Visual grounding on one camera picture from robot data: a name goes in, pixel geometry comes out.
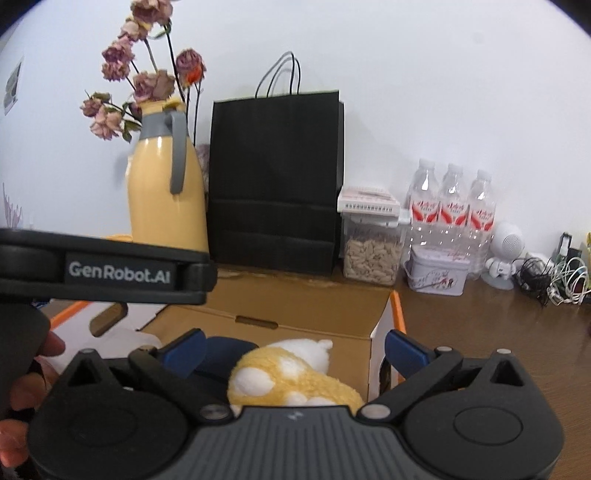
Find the container lid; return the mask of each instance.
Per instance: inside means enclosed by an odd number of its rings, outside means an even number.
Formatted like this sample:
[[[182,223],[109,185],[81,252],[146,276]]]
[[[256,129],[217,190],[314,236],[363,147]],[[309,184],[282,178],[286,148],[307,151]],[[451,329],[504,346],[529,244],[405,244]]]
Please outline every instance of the container lid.
[[[468,270],[470,261],[455,249],[422,247],[413,245],[411,254],[414,261],[428,267],[456,268]]]
[[[427,170],[431,170],[432,168],[435,168],[435,162],[427,160],[426,158],[421,158],[418,161],[418,166],[420,168],[426,168]]]
[[[461,165],[456,165],[455,163],[450,163],[447,166],[447,171],[450,173],[462,174],[464,172],[464,167]]]
[[[400,202],[388,190],[343,187],[336,204],[339,213],[357,213],[398,218]]]
[[[492,175],[487,172],[486,170],[478,170],[476,173],[476,178],[481,180],[490,181],[492,179]]]

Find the red bottle label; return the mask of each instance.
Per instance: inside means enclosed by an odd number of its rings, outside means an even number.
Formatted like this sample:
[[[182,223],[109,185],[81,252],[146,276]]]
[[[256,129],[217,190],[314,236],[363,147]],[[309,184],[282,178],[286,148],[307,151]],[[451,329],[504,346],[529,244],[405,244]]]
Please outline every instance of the red bottle label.
[[[475,209],[470,212],[470,226],[477,230],[489,231],[495,220],[495,211],[485,208]]]
[[[468,220],[468,205],[462,202],[442,202],[439,222],[445,225],[463,226]]]
[[[434,223],[439,214],[439,202],[437,200],[423,200],[411,195],[410,208],[413,221]]]

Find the screw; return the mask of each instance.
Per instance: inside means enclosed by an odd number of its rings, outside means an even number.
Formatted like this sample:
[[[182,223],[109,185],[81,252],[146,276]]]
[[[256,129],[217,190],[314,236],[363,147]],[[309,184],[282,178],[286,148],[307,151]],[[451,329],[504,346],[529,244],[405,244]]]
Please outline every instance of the screw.
[[[225,405],[212,403],[205,405],[199,413],[206,420],[223,420],[230,415],[230,409]]]
[[[386,405],[379,403],[370,403],[361,409],[361,415],[369,420],[387,419],[391,413],[391,410]]]

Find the open box lid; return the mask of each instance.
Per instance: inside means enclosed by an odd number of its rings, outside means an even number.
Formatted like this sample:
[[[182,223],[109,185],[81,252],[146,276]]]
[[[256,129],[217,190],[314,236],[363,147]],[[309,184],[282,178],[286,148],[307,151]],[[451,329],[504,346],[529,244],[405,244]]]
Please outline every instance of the open box lid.
[[[222,271],[216,288],[207,296],[207,304],[185,308],[368,339],[389,294],[386,288],[347,283],[338,278]]]

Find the black handheld device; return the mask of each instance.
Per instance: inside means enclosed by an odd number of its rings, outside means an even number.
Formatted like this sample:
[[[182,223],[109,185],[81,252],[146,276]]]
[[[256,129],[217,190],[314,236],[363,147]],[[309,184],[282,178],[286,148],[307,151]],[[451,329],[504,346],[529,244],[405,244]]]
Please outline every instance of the black handheld device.
[[[49,331],[33,299],[199,305],[216,280],[204,252],[0,229],[0,419]]]
[[[32,299],[200,304],[215,283],[204,253],[0,230],[3,405],[49,327]],[[195,369],[210,356],[203,342],[190,332],[169,348],[193,352]],[[237,361],[239,347],[229,350]],[[385,352],[406,380],[356,416],[296,406],[247,407],[235,417],[210,386],[227,386],[231,370],[216,355],[199,367],[211,381],[199,386],[165,367],[166,352],[103,360],[83,350],[30,424],[31,459],[47,480],[549,478],[562,428],[510,351],[469,359],[392,330]]]

